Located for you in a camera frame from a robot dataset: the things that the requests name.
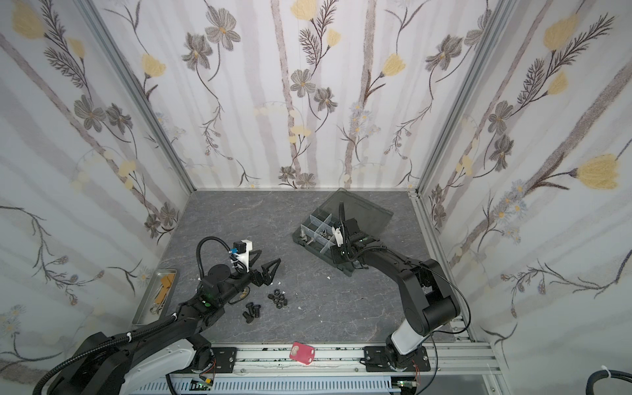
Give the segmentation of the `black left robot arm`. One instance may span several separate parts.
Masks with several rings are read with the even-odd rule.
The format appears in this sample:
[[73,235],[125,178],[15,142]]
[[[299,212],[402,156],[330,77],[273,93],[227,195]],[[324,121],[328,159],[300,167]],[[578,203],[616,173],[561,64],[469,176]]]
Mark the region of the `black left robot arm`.
[[191,365],[201,350],[209,347],[201,333],[225,313],[225,305],[248,286],[269,286],[281,264],[279,258],[260,268],[253,265],[261,250],[251,250],[244,241],[230,246],[214,237],[223,248],[228,264],[209,270],[202,265],[202,247],[196,246],[195,262],[199,284],[192,298],[178,305],[173,314],[153,324],[107,337],[98,332],[88,337],[75,354],[47,372],[33,389],[35,394],[120,394],[130,387],[132,374],[142,371],[143,362],[155,363],[160,352],[177,342],[184,344],[189,357],[183,363],[171,362],[170,368],[182,370]]

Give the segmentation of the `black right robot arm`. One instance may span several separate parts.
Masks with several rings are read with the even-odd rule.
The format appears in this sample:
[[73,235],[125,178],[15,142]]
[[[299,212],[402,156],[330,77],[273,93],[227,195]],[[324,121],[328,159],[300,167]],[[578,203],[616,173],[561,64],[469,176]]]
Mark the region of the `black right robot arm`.
[[385,351],[391,365],[401,365],[413,358],[435,330],[461,314],[461,293],[436,261],[409,258],[361,230],[356,219],[346,218],[342,202],[338,216],[337,241],[331,248],[334,263],[374,268],[398,287],[405,319],[388,336]]

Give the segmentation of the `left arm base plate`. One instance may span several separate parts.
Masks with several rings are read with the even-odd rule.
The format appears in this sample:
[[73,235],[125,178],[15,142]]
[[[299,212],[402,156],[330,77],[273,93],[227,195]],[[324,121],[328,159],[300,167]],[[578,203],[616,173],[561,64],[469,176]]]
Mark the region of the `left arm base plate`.
[[198,374],[231,374],[237,360],[237,351],[236,347],[202,347],[196,351],[189,367]]

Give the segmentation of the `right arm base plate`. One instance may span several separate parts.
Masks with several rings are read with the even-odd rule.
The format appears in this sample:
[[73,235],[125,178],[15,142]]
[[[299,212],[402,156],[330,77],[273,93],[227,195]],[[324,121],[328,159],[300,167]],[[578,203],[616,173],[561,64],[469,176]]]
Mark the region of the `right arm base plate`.
[[370,373],[416,373],[431,370],[431,363],[424,347],[418,347],[406,355],[398,354],[397,350],[390,346],[364,347],[363,352],[360,363]]

